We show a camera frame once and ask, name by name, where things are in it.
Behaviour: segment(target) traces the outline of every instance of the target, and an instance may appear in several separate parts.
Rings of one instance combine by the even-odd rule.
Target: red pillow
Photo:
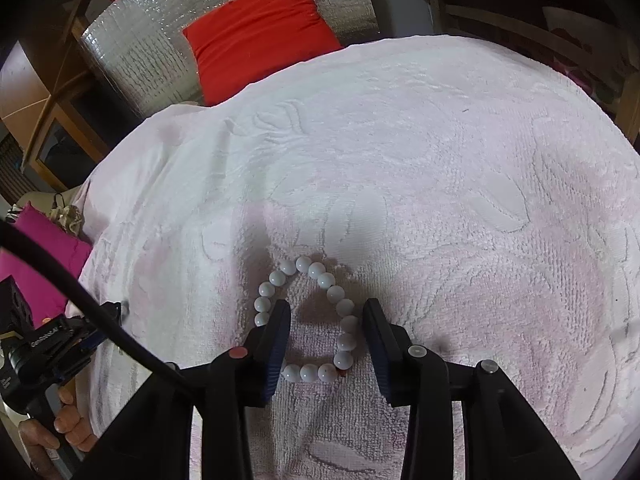
[[[207,106],[287,66],[341,48],[314,0],[231,0],[182,33],[198,63]]]
[[[91,253],[91,245],[66,234],[32,207],[30,202],[27,202],[14,225],[18,231],[49,251],[74,278],[80,276]],[[44,319],[65,313],[66,298],[53,285],[21,259],[9,252],[0,251],[0,282],[7,276],[14,277],[29,305],[34,327],[40,327]]]

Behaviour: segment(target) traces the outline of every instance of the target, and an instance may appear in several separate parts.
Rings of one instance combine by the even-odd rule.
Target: human hand
[[[53,423],[56,431],[64,434],[66,441],[80,451],[91,451],[98,438],[89,421],[80,416],[74,394],[63,387],[59,389],[58,397],[63,406]],[[46,451],[58,449],[60,441],[35,418],[22,421],[18,425],[18,432],[36,473],[46,480],[62,480]]]

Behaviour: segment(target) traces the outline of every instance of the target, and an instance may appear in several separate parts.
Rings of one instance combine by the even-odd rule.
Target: textured towel pattern
[[[415,342],[498,361],[582,478],[606,480],[640,436],[639,172],[600,109],[539,63],[445,36],[352,46],[146,120],[82,190],[81,281],[185,367],[242,341],[279,260],[313,255]],[[280,296],[287,360],[329,361],[324,294],[298,276]],[[256,478],[399,477],[408,412],[385,404],[362,342],[354,355],[347,378],[281,381],[250,410]],[[103,431],[146,372],[105,344],[91,375]],[[459,478],[461,435],[458,417]]]

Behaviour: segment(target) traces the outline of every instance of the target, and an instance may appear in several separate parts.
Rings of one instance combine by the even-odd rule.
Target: white bead
[[[291,260],[284,260],[280,263],[280,270],[287,276],[293,276],[296,273],[296,264]]]
[[[334,356],[334,365],[340,370],[348,370],[353,366],[353,356],[349,352],[339,351]]]
[[[254,323],[256,326],[266,325],[269,322],[268,312],[258,312],[254,317]]]
[[[315,383],[318,380],[318,367],[316,365],[304,365],[300,368],[300,378],[303,383]]]
[[[271,301],[269,301],[269,298],[265,298],[264,296],[255,298],[254,309],[258,312],[268,312],[271,310]]]
[[[340,285],[332,285],[326,292],[326,298],[329,300],[329,303],[336,304],[344,298],[344,289]]]
[[[269,282],[263,282],[258,287],[258,294],[265,298],[270,298],[276,293],[276,288]]]
[[[340,328],[343,332],[353,334],[358,329],[360,320],[355,316],[344,316],[340,321]]]
[[[282,371],[282,376],[290,383],[299,383],[300,367],[298,365],[287,365]]]
[[[338,350],[350,352],[356,348],[356,338],[351,334],[340,334],[338,336]]]
[[[296,260],[296,269],[300,272],[307,272],[309,270],[309,265],[311,265],[311,258],[308,256],[300,256]]]
[[[320,285],[320,288],[324,288],[324,290],[331,288],[335,285],[335,276],[330,272],[323,272],[318,276],[318,285]]]
[[[306,273],[309,275],[310,278],[317,280],[320,274],[324,273],[325,271],[326,269],[324,268],[323,264],[321,264],[320,262],[315,262],[309,265],[309,268]]]
[[[323,383],[333,383],[338,378],[338,372],[331,363],[326,363],[318,368],[318,378]]]
[[[353,301],[347,300],[345,298],[344,300],[338,301],[338,304],[335,306],[335,311],[338,313],[338,316],[340,317],[350,316],[353,313],[354,307],[355,307],[355,304],[353,303]]]
[[[282,272],[281,270],[274,270],[269,275],[269,281],[271,282],[271,285],[283,286],[284,282],[287,281],[287,277],[284,275],[284,272]]]

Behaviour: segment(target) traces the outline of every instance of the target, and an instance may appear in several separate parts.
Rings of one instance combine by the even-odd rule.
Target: magenta cushion
[[[49,253],[75,278],[91,253],[91,245],[66,234],[27,202],[15,227]],[[0,281],[12,275],[31,308],[36,328],[43,320],[64,314],[66,298],[30,266],[7,251],[0,251]]]

